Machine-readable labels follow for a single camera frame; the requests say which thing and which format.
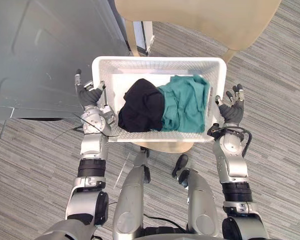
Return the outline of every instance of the white plastic basket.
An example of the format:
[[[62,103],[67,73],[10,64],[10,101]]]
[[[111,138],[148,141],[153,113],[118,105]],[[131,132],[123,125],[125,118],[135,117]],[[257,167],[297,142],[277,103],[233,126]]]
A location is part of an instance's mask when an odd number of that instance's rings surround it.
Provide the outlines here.
[[[116,123],[111,128],[110,142],[206,142],[213,138],[207,130],[220,121],[215,96],[223,96],[227,67],[217,57],[133,57],[99,56],[92,63],[93,85],[105,81],[107,104],[116,113]],[[144,78],[156,87],[170,82],[170,77],[200,75],[210,83],[205,129],[202,133],[178,131],[127,132],[118,127],[118,113],[124,106],[124,95],[138,80]],[[100,98],[105,103],[104,94]]]

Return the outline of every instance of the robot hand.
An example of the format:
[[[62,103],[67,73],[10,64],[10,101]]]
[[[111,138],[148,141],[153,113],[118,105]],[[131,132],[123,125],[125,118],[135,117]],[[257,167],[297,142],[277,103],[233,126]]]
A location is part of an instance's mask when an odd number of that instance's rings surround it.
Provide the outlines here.
[[[105,82],[101,81],[96,89],[92,89],[92,81],[88,82],[85,86],[81,85],[81,70],[78,69],[75,74],[75,87],[79,102],[83,108],[86,106],[96,106],[101,97],[103,90],[106,88]]]
[[[231,107],[226,105],[220,98],[219,95],[215,97],[215,103],[218,105],[220,114],[224,118],[225,124],[235,124],[239,126],[243,116],[244,116],[244,103],[245,103],[245,96],[244,90],[241,84],[237,86],[233,86],[233,91],[235,95],[231,94],[231,92],[226,91],[226,95],[229,97],[230,102],[232,104]]]

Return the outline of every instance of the black cable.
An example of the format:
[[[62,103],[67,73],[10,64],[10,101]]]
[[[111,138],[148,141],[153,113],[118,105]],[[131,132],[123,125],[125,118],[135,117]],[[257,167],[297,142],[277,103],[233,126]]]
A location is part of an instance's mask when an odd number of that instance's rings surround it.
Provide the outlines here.
[[[83,130],[79,130],[79,129],[82,129],[83,127],[84,127],[84,125],[80,125],[80,126],[76,126],[76,127],[72,128],[71,130],[75,131],[77,133],[84,134],[85,132]]]
[[[252,133],[241,126],[224,126],[224,127],[218,128],[216,130],[212,130],[212,132],[215,133],[215,132],[222,131],[224,129],[241,129],[241,130],[243,130],[241,133],[244,133],[244,134],[247,133],[249,135],[248,141],[246,142],[245,147],[242,151],[242,157],[244,158],[247,153],[248,147],[251,143],[251,140],[252,140]]]
[[[99,240],[103,240],[102,237],[100,237],[100,236],[92,236],[91,239],[99,239]]]
[[[103,136],[105,136],[105,137],[110,138],[110,137],[118,137],[118,136],[119,136],[119,135],[108,136],[108,135],[104,134],[100,129],[98,129],[95,125],[93,125],[93,124],[91,124],[90,122],[88,122],[88,121],[82,119],[81,117],[79,117],[78,115],[76,115],[76,114],[74,114],[74,113],[72,113],[72,114],[75,115],[77,118],[81,119],[82,121],[84,121],[85,123],[91,125],[91,126],[94,127],[95,129],[97,129],[97,130],[98,130]]]
[[[143,215],[146,216],[146,217],[149,218],[149,219],[158,219],[158,220],[163,220],[163,221],[169,222],[169,223],[175,225],[175,226],[176,226],[178,229],[180,229],[184,234],[187,233],[186,230],[184,230],[179,224],[175,223],[174,221],[171,221],[171,220],[169,220],[169,219],[162,218],[162,217],[148,216],[148,215],[145,214],[145,213],[144,213]]]

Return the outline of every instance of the floor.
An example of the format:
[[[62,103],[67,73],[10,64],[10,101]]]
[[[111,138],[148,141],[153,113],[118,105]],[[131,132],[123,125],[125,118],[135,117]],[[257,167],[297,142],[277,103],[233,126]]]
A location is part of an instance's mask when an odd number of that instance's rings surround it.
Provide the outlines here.
[[[182,27],[154,23],[153,31],[151,56],[221,56],[225,51]],[[225,88],[241,83],[245,90],[242,127],[253,134],[245,157],[253,199],[270,237],[300,240],[300,0],[283,0],[255,44],[236,54],[227,67]],[[81,133],[70,129],[79,124],[76,119],[7,121],[0,139],[0,240],[34,239],[64,218],[82,140]],[[112,203],[138,147],[110,143],[110,149],[106,191]],[[187,154],[189,165],[211,185],[221,224],[226,215],[212,143],[195,144]],[[144,212],[185,227],[187,191],[170,175],[178,156],[150,153],[151,183],[144,189]],[[104,240],[112,239],[115,207],[109,206],[107,223],[96,231]],[[170,226],[148,218],[144,225]]]

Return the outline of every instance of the green cloth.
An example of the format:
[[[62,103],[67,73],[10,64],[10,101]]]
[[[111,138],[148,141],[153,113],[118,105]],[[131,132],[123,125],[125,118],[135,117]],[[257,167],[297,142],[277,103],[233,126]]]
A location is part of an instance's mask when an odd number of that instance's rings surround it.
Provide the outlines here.
[[[164,96],[161,131],[202,133],[209,88],[209,83],[198,75],[172,76],[168,84],[159,86]]]

